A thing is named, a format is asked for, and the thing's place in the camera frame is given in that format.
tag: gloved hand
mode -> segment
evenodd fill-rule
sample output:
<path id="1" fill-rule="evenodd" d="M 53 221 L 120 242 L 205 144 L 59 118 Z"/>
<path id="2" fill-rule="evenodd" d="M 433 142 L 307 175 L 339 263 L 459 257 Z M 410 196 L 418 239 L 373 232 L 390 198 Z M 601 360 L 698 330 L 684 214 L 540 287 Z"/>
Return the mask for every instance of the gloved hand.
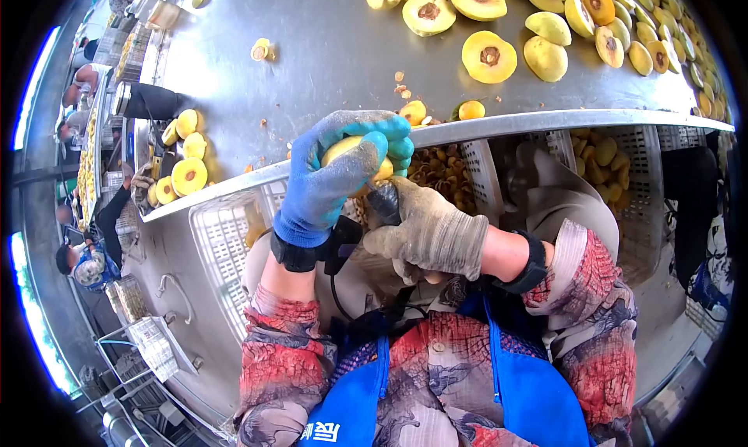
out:
<path id="1" fill-rule="evenodd" d="M 385 159 L 405 173 L 413 155 L 411 126 L 392 111 L 335 111 L 293 143 L 286 197 L 273 227 L 285 242 L 316 247 L 327 241 L 346 198 L 359 190 Z M 346 135 L 362 135 L 354 149 L 320 168 L 323 154 Z"/>
<path id="2" fill-rule="evenodd" d="M 136 204 L 136 207 L 143 215 L 148 215 L 153 207 L 148 203 L 148 188 L 155 182 L 144 173 L 150 173 L 150 162 L 141 167 L 130 181 L 130 197 Z"/>
<path id="3" fill-rule="evenodd" d="M 379 227 L 363 237 L 371 254 L 393 260 L 395 271 L 407 285 L 417 281 L 417 265 L 427 271 L 480 275 L 483 242 L 489 229 L 484 215 L 471 217 L 458 210 L 431 188 L 421 188 L 406 178 L 392 179 L 398 192 L 400 218 L 397 227 Z"/>

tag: watch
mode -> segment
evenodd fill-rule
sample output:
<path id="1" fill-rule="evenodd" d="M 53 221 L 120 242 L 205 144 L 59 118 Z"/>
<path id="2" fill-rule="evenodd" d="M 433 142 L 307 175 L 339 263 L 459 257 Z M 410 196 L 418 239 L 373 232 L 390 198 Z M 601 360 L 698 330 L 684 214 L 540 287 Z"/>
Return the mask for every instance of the watch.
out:
<path id="1" fill-rule="evenodd" d="M 548 270 L 545 268 L 545 247 L 543 247 L 542 241 L 526 231 L 515 230 L 512 232 L 527 239 L 529 244 L 527 265 L 524 266 L 524 270 L 517 278 L 511 282 L 502 282 L 497 278 L 493 284 L 507 293 L 521 294 L 535 288 L 548 274 Z"/>
<path id="2" fill-rule="evenodd" d="M 311 272 L 317 265 L 317 261 L 325 260 L 327 255 L 327 241 L 317 247 L 299 247 L 291 245 L 278 237 L 274 231 L 270 240 L 270 250 L 275 255 L 275 260 L 283 264 L 289 272 Z"/>

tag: stainless steel table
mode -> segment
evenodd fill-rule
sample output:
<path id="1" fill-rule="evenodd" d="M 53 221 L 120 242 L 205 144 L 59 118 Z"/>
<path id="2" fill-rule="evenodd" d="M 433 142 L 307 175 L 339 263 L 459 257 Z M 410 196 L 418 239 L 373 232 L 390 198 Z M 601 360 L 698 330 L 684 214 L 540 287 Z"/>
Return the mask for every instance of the stainless steel table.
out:
<path id="1" fill-rule="evenodd" d="M 248 164 L 257 169 L 286 160 L 286 144 L 332 111 L 398 110 L 406 100 L 393 91 L 397 71 L 405 73 L 400 84 L 439 120 L 447 119 L 461 101 L 485 97 L 486 118 L 417 130 L 417 146 L 581 125 L 733 130 L 729 124 L 690 116 L 696 105 L 686 81 L 690 77 L 672 72 L 642 77 L 627 58 L 620 69 L 608 67 L 594 43 L 575 33 L 566 48 L 566 75 L 554 84 L 541 81 L 522 56 L 533 35 L 524 20 L 537 12 L 528 0 L 506 0 L 509 12 L 494 22 L 475 22 L 458 12 L 450 30 L 426 38 L 405 25 L 402 5 L 374 11 L 366 0 L 211 0 L 195 10 L 189 0 L 170 1 L 185 10 L 172 30 L 153 34 L 141 82 L 195 99 L 215 156 L 209 180 L 241 175 L 227 189 L 266 179 L 242 173 Z M 501 84 L 473 80 L 462 64 L 462 44 L 479 30 L 494 31 L 517 51 L 517 69 Z M 275 43 L 275 61 L 250 58 L 261 37 Z M 146 159 L 144 128 L 145 122 L 136 124 L 136 152 L 141 153 L 136 165 Z M 144 220 L 194 205 L 206 195 L 179 199 Z"/>

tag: black strap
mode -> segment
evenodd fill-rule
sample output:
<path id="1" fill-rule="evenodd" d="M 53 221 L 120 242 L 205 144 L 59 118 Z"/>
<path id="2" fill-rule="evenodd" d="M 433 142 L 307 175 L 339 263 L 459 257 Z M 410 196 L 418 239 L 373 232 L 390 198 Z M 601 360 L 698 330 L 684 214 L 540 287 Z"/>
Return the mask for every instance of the black strap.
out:
<path id="1" fill-rule="evenodd" d="M 522 294 L 535 288 L 548 274 L 545 269 L 545 247 L 542 241 L 523 230 L 513 231 L 522 235 L 529 244 L 529 258 L 524 270 L 511 282 L 502 282 L 498 278 L 494 284 L 508 293 Z"/>

